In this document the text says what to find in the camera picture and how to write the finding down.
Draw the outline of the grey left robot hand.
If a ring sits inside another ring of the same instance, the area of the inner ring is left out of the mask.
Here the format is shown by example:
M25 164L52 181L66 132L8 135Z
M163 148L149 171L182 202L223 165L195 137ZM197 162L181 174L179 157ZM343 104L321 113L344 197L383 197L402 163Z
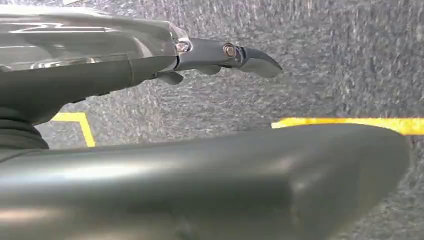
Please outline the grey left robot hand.
M408 170L408 139L365 124L68 150L35 128L69 103L221 68L282 70L260 50L189 38L165 20L1 5L1 239L327 240Z

